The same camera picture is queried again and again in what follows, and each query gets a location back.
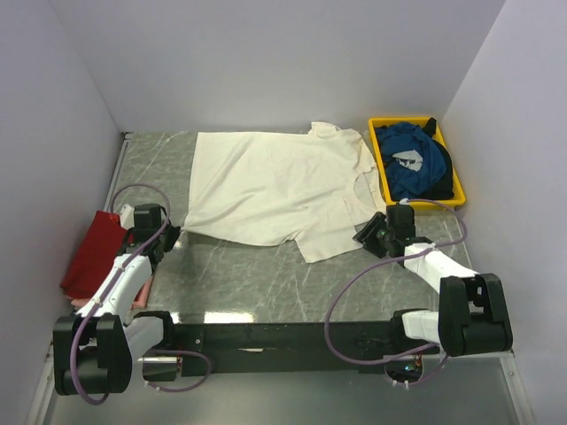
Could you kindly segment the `white t-shirt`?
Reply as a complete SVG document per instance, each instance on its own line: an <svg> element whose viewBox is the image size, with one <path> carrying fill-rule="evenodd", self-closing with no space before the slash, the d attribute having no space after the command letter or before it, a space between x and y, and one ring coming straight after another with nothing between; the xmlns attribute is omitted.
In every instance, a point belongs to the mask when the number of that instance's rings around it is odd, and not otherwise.
<svg viewBox="0 0 567 425"><path fill-rule="evenodd" d="M357 227L382 213L377 163L353 129L305 134L200 132L184 230L271 247L293 241L307 263L360 248Z"/></svg>

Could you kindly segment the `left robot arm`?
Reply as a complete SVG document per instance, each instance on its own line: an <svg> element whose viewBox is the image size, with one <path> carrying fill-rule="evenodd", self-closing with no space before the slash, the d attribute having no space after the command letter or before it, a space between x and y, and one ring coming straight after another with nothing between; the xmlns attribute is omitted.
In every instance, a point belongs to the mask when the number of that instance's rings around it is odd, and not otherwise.
<svg viewBox="0 0 567 425"><path fill-rule="evenodd" d="M168 313L144 313L129 326L124 319L179 235L159 204L136 206L129 229L116 213L95 214L61 284L66 296L84 304L53 327L59 395L103 401L128 387L134 361L148 350L165 356L175 349Z"/></svg>

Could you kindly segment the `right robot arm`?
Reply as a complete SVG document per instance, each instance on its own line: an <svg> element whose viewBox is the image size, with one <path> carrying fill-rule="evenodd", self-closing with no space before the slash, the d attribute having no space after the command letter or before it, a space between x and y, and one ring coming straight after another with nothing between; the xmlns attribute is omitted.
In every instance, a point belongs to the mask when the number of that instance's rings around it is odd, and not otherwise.
<svg viewBox="0 0 567 425"><path fill-rule="evenodd" d="M393 314L390 346L408 353L420 341L436 344L451 357L512 348L513 333L500 278L460 265L441 245L416 233L415 210L396 204L376 213L353 237L365 251L392 258L439 295L436 311L400 310Z"/></svg>

